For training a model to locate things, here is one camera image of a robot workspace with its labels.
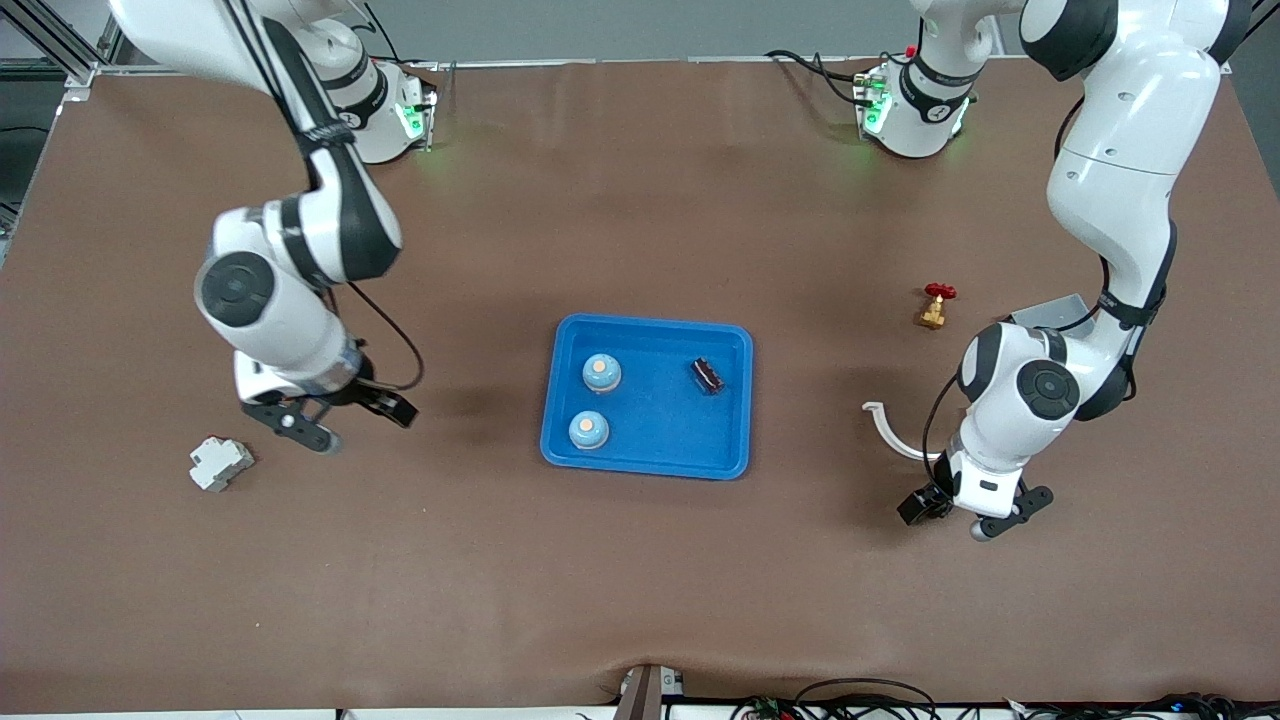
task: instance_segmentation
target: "metal frame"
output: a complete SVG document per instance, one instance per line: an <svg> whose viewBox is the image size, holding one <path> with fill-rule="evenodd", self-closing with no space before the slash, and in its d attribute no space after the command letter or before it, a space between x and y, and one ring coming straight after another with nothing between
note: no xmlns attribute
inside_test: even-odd
<svg viewBox="0 0 1280 720"><path fill-rule="evenodd" d="M106 64L99 50L44 0L0 0L0 15L58 64L68 83L88 86L97 68Z"/></svg>

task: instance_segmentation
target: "white curved pipe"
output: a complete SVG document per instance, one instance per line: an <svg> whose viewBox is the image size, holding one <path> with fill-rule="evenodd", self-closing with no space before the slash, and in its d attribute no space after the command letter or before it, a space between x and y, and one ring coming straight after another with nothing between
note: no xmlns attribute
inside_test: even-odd
<svg viewBox="0 0 1280 720"><path fill-rule="evenodd" d="M863 410L872 414L872 418L876 420L876 429L879 432L881 437L884 438L884 442L893 448L893 452L897 452L902 457L910 457L911 460L924 460L923 452L902 442L901 438L893 433L893 428L888 427L888 416L884 415L883 402L864 402ZM931 452L929 460L937 460L941 455L941 452Z"/></svg>

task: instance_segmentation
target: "blue cup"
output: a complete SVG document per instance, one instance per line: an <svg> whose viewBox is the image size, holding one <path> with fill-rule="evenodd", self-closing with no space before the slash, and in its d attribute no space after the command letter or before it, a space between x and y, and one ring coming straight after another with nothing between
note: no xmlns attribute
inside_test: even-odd
<svg viewBox="0 0 1280 720"><path fill-rule="evenodd" d="M594 410L579 413L568 425L568 439L579 450L595 450L609 439L609 421Z"/></svg>
<svg viewBox="0 0 1280 720"><path fill-rule="evenodd" d="M622 365L612 355L603 352L586 359L582 365L582 382L591 392L605 393L622 382Z"/></svg>

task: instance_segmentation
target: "table surface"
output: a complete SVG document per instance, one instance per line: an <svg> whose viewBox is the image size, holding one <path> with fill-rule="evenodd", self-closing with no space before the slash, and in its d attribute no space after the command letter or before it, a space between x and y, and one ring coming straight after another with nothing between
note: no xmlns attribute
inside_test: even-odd
<svg viewBox="0 0 1280 720"><path fill-rule="evenodd" d="M338 411L334 457L239 413L192 302L215 215L305 186L271 102L104 77L64 108L0 273L0 711L591 703L639 662L691 694L1280 694L1280 205L1229 83L1175 192L1142 395L1038 456L1057 501L979 544L960 514L902 527L923 474L859 406L914 437L973 333L1093 296L1043 196L1074 83L995 61L955 145L908 161L794 67L440 82L435 151L374 169L406 249L365 286L424 348L422 414ZM940 332L911 324L928 282L960 291ZM339 296L384 377L411 373ZM577 311L748 328L748 473L544 462ZM938 442L959 416L954 395ZM187 478L209 434L260 457L220 495Z"/></svg>

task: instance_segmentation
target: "electrical connector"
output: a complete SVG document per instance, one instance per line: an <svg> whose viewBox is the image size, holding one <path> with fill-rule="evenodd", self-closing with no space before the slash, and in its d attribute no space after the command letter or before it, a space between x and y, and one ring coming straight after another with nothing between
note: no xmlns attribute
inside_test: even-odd
<svg viewBox="0 0 1280 720"><path fill-rule="evenodd" d="M253 464L253 454L234 439L209 437L191 451L191 461L196 466L187 473L200 489L221 492L232 478Z"/></svg>

